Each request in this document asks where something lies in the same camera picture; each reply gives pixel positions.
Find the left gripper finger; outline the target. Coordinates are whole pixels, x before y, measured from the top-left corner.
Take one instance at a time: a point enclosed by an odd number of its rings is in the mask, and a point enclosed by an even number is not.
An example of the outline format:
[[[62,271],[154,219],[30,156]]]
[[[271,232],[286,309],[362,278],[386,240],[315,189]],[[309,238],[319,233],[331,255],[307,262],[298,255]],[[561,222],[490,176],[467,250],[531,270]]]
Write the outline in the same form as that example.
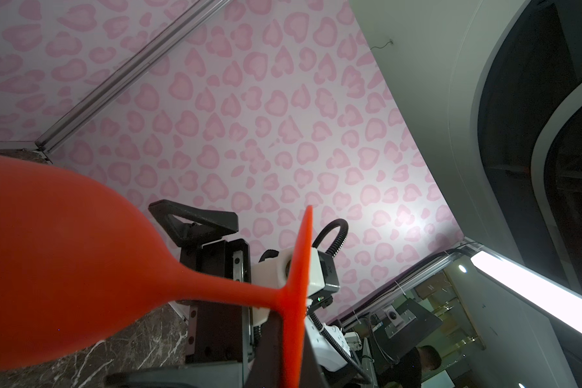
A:
[[[290,340],[283,318],[274,310],[262,325],[245,387],[326,387],[307,333]]]

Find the red wine glass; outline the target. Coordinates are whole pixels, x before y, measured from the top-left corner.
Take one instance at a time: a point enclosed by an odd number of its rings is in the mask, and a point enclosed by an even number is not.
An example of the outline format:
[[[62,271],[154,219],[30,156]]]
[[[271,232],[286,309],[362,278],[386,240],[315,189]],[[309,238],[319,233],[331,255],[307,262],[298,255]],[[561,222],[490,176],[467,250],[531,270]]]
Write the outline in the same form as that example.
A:
[[[197,273],[152,223],[99,182],[0,156],[0,371],[53,361],[176,300],[276,311],[305,332],[313,211],[304,213],[280,289]]]

